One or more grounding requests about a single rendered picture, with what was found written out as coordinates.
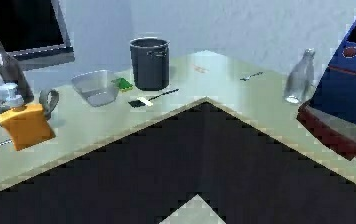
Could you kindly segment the dark window with grey frame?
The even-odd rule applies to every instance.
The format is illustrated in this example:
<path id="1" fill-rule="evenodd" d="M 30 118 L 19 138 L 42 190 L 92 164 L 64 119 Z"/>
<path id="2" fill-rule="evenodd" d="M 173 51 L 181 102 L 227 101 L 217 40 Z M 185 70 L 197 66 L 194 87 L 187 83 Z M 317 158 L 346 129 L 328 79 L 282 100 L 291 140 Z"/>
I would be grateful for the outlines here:
<path id="1" fill-rule="evenodd" d="M 0 0 L 0 40 L 24 71 L 73 62 L 62 0 Z"/>

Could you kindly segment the grey mug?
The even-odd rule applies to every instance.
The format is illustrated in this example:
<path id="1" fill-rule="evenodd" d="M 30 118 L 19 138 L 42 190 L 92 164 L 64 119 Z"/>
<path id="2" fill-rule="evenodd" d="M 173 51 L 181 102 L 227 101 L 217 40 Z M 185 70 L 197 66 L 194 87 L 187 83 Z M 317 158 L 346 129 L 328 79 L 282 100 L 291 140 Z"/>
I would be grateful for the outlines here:
<path id="1" fill-rule="evenodd" d="M 51 113 L 59 102 L 59 92 L 55 89 L 42 90 L 39 94 L 39 103 L 44 109 L 44 116 L 47 120 L 51 118 Z"/>

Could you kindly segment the pale green corner worktop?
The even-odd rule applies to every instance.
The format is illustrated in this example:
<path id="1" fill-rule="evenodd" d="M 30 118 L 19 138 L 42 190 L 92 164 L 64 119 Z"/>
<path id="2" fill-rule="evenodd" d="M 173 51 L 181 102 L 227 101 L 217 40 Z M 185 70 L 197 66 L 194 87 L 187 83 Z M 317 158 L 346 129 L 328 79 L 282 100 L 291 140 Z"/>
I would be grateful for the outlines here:
<path id="1" fill-rule="evenodd" d="M 297 121 L 297 106 L 282 98 L 283 75 L 211 51 L 176 58 L 171 66 L 168 89 L 177 92 L 146 108 L 128 104 L 142 96 L 137 89 L 106 106 L 91 107 L 72 86 L 59 87 L 60 101 L 52 114 L 55 138 L 20 152 L 11 143 L 0 146 L 0 191 L 204 102 L 356 184 L 356 159 L 348 161 L 328 149 Z M 5 140 L 0 128 L 0 142 Z"/>

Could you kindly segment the blue and red appliance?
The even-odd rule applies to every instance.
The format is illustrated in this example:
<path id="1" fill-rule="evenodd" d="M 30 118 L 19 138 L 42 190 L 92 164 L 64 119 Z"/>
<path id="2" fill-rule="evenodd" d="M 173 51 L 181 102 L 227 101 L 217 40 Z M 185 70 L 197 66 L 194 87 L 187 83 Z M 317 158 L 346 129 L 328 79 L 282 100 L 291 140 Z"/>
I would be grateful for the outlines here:
<path id="1" fill-rule="evenodd" d="M 297 120 L 323 145 L 356 158 L 356 20 L 330 59 Z"/>

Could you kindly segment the dark grey cooking pot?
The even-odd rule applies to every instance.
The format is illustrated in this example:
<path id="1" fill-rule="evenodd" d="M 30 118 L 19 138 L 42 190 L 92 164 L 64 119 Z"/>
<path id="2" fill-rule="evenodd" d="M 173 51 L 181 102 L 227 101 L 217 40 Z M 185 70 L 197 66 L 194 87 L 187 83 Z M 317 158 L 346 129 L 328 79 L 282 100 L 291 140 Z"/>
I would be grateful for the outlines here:
<path id="1" fill-rule="evenodd" d="M 159 91 L 169 85 L 169 42 L 155 37 L 130 42 L 135 86 L 143 91 Z"/>

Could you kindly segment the dark glass wine bottle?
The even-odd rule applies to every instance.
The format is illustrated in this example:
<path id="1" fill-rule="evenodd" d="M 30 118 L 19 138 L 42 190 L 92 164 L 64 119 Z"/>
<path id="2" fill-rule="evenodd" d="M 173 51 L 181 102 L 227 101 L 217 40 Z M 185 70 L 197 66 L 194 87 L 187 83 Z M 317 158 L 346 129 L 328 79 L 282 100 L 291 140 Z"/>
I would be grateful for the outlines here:
<path id="1" fill-rule="evenodd" d="M 25 103 L 31 103 L 34 100 L 33 92 L 19 62 L 4 49 L 1 40 L 0 76 L 5 83 L 15 83 L 17 85 L 17 92 L 23 97 Z"/>

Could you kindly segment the black and white spatula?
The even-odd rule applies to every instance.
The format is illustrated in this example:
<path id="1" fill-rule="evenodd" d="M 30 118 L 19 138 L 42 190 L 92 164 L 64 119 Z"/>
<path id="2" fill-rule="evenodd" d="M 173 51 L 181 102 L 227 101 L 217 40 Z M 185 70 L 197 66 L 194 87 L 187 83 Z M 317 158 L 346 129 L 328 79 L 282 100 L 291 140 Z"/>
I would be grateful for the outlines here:
<path id="1" fill-rule="evenodd" d="M 161 94 L 159 94 L 157 96 L 153 96 L 149 99 L 147 99 L 145 97 L 138 97 L 136 100 L 129 101 L 128 104 L 133 108 L 142 107 L 142 106 L 152 106 L 153 105 L 152 100 L 157 99 L 163 95 L 168 95 L 168 94 L 174 93 L 174 92 L 177 92 L 177 89 L 161 93 Z"/>

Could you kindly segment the clear glass bottle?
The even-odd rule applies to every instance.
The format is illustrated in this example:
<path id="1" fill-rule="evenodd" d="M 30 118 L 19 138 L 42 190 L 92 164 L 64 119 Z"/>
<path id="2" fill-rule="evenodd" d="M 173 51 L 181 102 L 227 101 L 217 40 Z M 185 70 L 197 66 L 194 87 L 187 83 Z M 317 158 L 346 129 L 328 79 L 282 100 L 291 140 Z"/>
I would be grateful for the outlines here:
<path id="1" fill-rule="evenodd" d="M 285 101 L 292 104 L 305 101 L 306 94 L 314 80 L 314 56 L 314 49 L 306 49 L 301 60 L 290 72 L 284 88 L 283 98 Z"/>

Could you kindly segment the grey metal bowl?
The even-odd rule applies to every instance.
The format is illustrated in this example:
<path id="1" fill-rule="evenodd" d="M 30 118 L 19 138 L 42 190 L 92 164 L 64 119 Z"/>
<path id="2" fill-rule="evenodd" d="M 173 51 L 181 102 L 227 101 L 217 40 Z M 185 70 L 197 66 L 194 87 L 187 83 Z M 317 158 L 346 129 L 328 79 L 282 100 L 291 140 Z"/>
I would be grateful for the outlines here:
<path id="1" fill-rule="evenodd" d="M 77 75 L 71 79 L 74 90 L 92 107 L 107 105 L 116 100 L 118 76 L 110 70 L 98 70 Z"/>

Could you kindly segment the small dark fork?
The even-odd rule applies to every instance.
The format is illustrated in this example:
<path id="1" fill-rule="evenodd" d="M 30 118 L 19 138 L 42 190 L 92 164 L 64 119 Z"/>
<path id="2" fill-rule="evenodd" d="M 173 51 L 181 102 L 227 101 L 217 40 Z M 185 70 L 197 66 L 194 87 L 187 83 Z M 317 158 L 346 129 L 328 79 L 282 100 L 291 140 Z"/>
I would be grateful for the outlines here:
<path id="1" fill-rule="evenodd" d="M 251 75 L 246 76 L 246 77 L 243 77 L 243 78 L 240 78 L 240 80 L 242 80 L 242 81 L 248 81 L 248 80 L 250 80 L 252 77 L 254 77 L 254 76 L 259 76 L 259 75 L 261 75 L 261 74 L 263 74 L 262 71 L 257 72 L 257 73 L 254 73 L 254 74 L 251 74 Z"/>

